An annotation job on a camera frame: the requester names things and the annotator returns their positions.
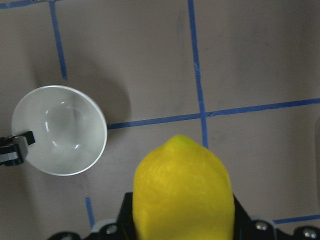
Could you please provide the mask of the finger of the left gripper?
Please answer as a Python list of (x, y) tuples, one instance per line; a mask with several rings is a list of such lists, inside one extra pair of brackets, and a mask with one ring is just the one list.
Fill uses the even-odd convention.
[(0, 138), (0, 165), (6, 167), (23, 164), (28, 155), (28, 146), (34, 144), (32, 131)]

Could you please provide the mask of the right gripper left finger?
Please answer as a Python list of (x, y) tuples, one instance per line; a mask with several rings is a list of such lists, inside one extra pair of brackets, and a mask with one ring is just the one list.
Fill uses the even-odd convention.
[(96, 223), (88, 236), (81, 238), (78, 233), (61, 231), (53, 234), (49, 240), (137, 240), (133, 221), (133, 193), (124, 195), (119, 214), (115, 221), (105, 220)]

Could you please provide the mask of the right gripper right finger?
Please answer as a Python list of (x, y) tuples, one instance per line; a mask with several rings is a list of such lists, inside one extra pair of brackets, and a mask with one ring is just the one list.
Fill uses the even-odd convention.
[(235, 221), (233, 238), (235, 240), (318, 240), (320, 229), (311, 225), (299, 226), (292, 234), (280, 230), (274, 223), (262, 218), (253, 218), (234, 196)]

